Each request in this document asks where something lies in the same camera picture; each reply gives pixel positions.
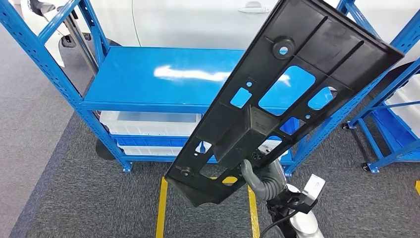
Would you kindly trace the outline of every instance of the blue shelf upright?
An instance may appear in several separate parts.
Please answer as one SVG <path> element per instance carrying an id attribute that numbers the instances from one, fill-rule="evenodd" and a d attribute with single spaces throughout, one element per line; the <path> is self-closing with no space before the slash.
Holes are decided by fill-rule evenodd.
<path id="1" fill-rule="evenodd" d="M 70 79 L 61 70 L 50 53 L 44 47 L 44 43 L 59 27 L 59 25 L 69 16 L 75 6 L 79 6 L 85 19 L 89 19 L 88 25 L 92 31 L 95 41 L 101 43 L 101 48 L 97 48 L 99 55 L 106 55 L 109 50 L 104 33 L 97 22 L 92 6 L 87 0 L 70 0 L 67 2 L 60 12 L 47 24 L 47 26 L 36 36 L 31 29 L 25 24 L 19 13 L 7 0 L 0 0 L 0 21 L 10 35 L 35 62 L 39 69 L 56 87 L 60 94 L 74 108 L 80 118 L 89 126 L 89 128 L 97 135 L 102 143 L 108 148 L 113 156 L 123 166 L 123 170 L 129 172 L 132 163 L 122 159 L 123 153 L 112 140 L 108 132 L 98 121 L 92 111 L 87 111 L 80 106 L 83 101 L 82 96 L 74 88 Z"/>

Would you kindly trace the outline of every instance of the shelf caster wheel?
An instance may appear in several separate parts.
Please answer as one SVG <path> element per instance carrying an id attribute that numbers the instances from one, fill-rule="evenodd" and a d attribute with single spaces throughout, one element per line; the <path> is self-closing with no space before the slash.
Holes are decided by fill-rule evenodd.
<path id="1" fill-rule="evenodd" d="M 350 129 L 349 124 L 348 124 L 348 123 L 343 123 L 343 124 L 341 124 L 341 129 L 343 129 L 343 130 L 348 130 L 348 129 Z"/>
<path id="2" fill-rule="evenodd" d="M 115 160 L 115 157 L 110 151 L 104 146 L 101 140 L 96 139 L 95 145 L 96 154 L 104 160 Z"/>
<path id="3" fill-rule="evenodd" d="M 368 164 L 367 164 L 367 163 L 362 163 L 362 169 L 363 169 L 365 172 L 370 172 L 370 168 L 369 168 L 369 166 L 368 166 Z"/>

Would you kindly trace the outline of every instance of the floor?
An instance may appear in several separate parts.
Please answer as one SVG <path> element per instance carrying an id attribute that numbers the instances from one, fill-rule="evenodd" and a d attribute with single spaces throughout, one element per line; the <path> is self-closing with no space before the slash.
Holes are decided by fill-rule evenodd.
<path id="1" fill-rule="evenodd" d="M 0 238 L 7 236 L 74 110 L 0 24 Z M 79 90 L 90 76 L 76 49 L 62 49 Z"/>
<path id="2" fill-rule="evenodd" d="M 251 227 L 262 231 L 270 223 L 265 202 L 257 199 L 258 225 L 253 226 L 246 186 L 220 205 L 194 208 L 169 184 L 162 209 L 161 178 L 170 163 L 134 163 L 126 174 L 116 161 L 97 156 L 95 140 L 72 117 L 9 238 L 256 238 Z M 392 164 L 372 175 L 360 163 L 373 158 L 359 130 L 338 127 L 288 180 L 299 188 L 312 173 L 327 181 L 314 208 L 326 238 L 419 237 L 420 196 L 414 186 L 420 164 Z M 277 237 L 273 231 L 266 236 Z"/>

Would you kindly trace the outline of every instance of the black cable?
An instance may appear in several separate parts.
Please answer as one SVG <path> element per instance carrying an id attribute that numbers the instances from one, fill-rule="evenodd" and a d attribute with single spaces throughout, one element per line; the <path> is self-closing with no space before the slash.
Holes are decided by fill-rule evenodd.
<path id="1" fill-rule="evenodd" d="M 287 220 L 289 220 L 291 217 L 293 217 L 294 215 L 296 215 L 296 213 L 298 213 L 299 211 L 294 211 L 294 212 L 292 212 L 292 213 L 290 213 L 289 215 L 287 215 L 287 216 L 285 216 L 285 217 L 283 217 L 282 219 L 280 219 L 280 220 L 278 220 L 278 221 L 275 221 L 275 222 L 273 222 L 273 223 L 271 223 L 271 225 L 269 225 L 268 227 L 266 227 L 262 232 L 261 232 L 261 235 L 260 235 L 260 238 L 263 238 L 263 236 L 271 229 L 271 228 L 273 228 L 273 227 L 275 227 L 275 226 L 277 226 L 278 224 L 280 224 L 280 223 L 282 223 L 282 222 L 284 222 L 284 221 L 287 221 Z"/>

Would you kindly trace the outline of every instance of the yellow floor tape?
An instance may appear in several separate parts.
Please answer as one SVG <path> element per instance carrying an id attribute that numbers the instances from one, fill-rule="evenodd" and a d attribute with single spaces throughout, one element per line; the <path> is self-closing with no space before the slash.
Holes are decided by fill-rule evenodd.
<path id="1" fill-rule="evenodd" d="M 167 194 L 168 182 L 165 180 L 165 177 L 162 177 L 162 182 L 160 184 L 159 209 L 157 211 L 156 238 L 163 238 Z"/>
<path id="2" fill-rule="evenodd" d="M 419 181 L 416 181 L 416 190 L 417 190 L 417 192 L 420 195 L 420 180 Z"/>
<path id="3" fill-rule="evenodd" d="M 227 177 L 223 180 L 223 183 L 234 183 L 238 179 L 235 177 Z M 166 211 L 166 197 L 168 193 L 168 182 L 162 177 L 160 183 L 160 195 L 159 195 L 159 207 L 157 211 L 157 224 L 156 224 L 156 238 L 163 238 L 163 231 L 165 226 L 165 211 Z M 251 226 L 252 226 L 252 237 L 260 237 L 260 226 L 258 224 L 258 213 L 257 213 L 257 201 L 255 194 L 248 186 L 248 196 L 250 205 L 251 215 Z"/>

